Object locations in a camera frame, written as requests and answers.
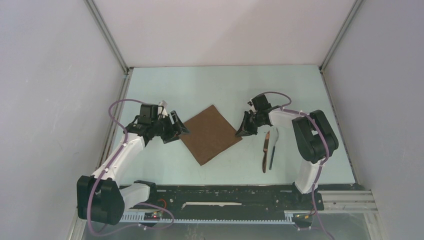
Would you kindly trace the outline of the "brown cloth napkin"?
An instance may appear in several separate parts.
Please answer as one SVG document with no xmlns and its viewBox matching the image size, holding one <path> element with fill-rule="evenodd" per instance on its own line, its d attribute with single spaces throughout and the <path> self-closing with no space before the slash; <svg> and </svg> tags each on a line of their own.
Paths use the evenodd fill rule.
<svg viewBox="0 0 424 240">
<path fill-rule="evenodd" d="M 210 105 L 184 125 L 189 134 L 180 139 L 200 166 L 242 140 L 215 105 Z"/>
</svg>

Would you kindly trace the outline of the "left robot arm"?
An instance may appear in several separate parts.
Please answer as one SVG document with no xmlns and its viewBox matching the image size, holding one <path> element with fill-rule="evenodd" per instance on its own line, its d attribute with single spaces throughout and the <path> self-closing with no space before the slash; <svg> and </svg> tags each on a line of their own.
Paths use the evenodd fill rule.
<svg viewBox="0 0 424 240">
<path fill-rule="evenodd" d="M 123 131 L 118 147 L 105 163 L 90 176 L 81 176 L 76 183 L 77 213 L 83 220 L 116 225 L 124 212 L 141 203 L 153 208 L 158 202 L 154 182 L 136 180 L 122 186 L 124 173 L 135 157 L 155 137 L 164 144 L 179 140 L 189 130 L 176 111 L 159 110 L 157 116 L 137 115 Z"/>
</svg>

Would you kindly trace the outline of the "left controller board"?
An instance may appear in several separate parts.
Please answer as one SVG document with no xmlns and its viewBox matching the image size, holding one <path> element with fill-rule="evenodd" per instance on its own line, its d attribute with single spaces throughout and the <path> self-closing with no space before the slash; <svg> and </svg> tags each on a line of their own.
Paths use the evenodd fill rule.
<svg viewBox="0 0 424 240">
<path fill-rule="evenodd" d="M 145 212 L 143 216 L 144 221 L 159 221 L 162 218 L 162 212 Z"/>
</svg>

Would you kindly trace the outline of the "controller board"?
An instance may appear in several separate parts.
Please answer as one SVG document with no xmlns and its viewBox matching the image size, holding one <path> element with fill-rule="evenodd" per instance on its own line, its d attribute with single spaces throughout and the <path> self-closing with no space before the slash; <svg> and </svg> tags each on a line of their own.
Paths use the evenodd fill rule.
<svg viewBox="0 0 424 240">
<path fill-rule="evenodd" d="M 312 219 L 314 214 L 296 214 L 293 216 L 293 221 L 306 221 Z"/>
<path fill-rule="evenodd" d="M 145 212 L 143 216 L 144 221 L 159 221 L 162 218 L 162 212 Z"/>
</svg>

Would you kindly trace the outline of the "right controller board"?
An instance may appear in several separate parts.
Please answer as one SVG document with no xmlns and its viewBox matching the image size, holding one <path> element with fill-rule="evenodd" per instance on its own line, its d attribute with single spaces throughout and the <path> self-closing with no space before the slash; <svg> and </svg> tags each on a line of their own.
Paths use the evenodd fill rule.
<svg viewBox="0 0 424 240">
<path fill-rule="evenodd" d="M 312 219 L 314 214 L 296 214 L 293 216 L 293 221 L 306 221 Z"/>
</svg>

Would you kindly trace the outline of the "left aluminium frame post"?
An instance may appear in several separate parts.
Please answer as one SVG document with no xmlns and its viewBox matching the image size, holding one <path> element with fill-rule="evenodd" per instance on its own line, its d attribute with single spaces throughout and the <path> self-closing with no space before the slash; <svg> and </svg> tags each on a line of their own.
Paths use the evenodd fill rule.
<svg viewBox="0 0 424 240">
<path fill-rule="evenodd" d="M 106 44 L 108 45 L 108 47 L 110 48 L 113 56 L 115 57 L 115 59 L 117 60 L 120 68 L 122 69 L 122 71 L 124 72 L 124 74 L 128 74 L 130 67 L 127 65 L 126 61 L 124 60 L 124 57 L 121 53 L 121 51 L 119 50 L 119 47 L 111 33 L 111 31 L 109 30 L 96 2 L 94 0 L 83 0 L 83 2 L 85 3 L 85 5 L 87 6 L 90 14 L 92 15 L 94 22 L 96 23 L 97 27 L 100 30 L 100 33 L 102 34 Z"/>
</svg>

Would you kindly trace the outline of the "aluminium frame post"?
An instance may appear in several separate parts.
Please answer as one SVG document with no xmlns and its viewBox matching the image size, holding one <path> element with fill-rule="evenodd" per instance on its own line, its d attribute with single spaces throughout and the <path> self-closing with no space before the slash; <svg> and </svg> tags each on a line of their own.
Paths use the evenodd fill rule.
<svg viewBox="0 0 424 240">
<path fill-rule="evenodd" d="M 128 74 L 130 67 L 127 65 L 126 61 L 124 60 L 124 57 L 121 53 L 121 51 L 119 50 L 119 47 L 111 33 L 111 31 L 109 30 L 96 2 L 94 0 L 83 0 L 83 2 L 85 3 L 85 5 L 87 6 L 90 14 L 92 15 L 94 22 L 96 23 L 97 27 L 100 30 L 100 33 L 102 34 L 106 44 L 108 45 L 108 47 L 110 48 L 113 56 L 115 57 L 115 59 L 117 60 L 120 68 L 122 69 L 122 71 L 124 72 L 124 74 Z"/>
<path fill-rule="evenodd" d="M 347 13 L 346 18 L 344 19 L 339 31 L 337 32 L 330 48 L 328 49 L 322 63 L 319 66 L 321 74 L 323 74 L 329 65 L 334 53 L 336 52 L 339 44 L 341 43 L 345 33 L 348 31 L 350 25 L 352 24 L 354 18 L 356 17 L 360 7 L 363 5 L 364 0 L 355 0 L 349 12 Z"/>
</svg>

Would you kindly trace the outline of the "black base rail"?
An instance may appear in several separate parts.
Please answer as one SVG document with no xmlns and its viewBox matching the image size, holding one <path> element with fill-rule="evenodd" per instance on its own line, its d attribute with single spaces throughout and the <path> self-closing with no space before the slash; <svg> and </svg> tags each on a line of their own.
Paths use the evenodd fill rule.
<svg viewBox="0 0 424 240">
<path fill-rule="evenodd" d="M 319 192 L 301 194 L 285 184 L 159 185 L 147 203 L 188 221 L 282 221 L 289 212 L 324 210 Z"/>
</svg>

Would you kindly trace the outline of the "right aluminium frame post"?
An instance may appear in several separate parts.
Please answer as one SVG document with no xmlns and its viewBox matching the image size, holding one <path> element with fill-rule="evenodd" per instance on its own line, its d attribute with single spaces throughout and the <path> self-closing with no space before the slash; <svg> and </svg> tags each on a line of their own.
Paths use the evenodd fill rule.
<svg viewBox="0 0 424 240">
<path fill-rule="evenodd" d="M 363 5 L 364 0 L 355 0 L 349 12 L 347 13 L 346 18 L 344 19 L 339 31 L 337 32 L 330 48 L 328 49 L 322 63 L 319 66 L 321 74 L 323 74 L 329 65 L 334 53 L 336 52 L 339 44 L 341 43 L 345 33 L 348 31 L 350 25 L 352 24 L 354 18 L 356 17 L 360 7 Z"/>
</svg>

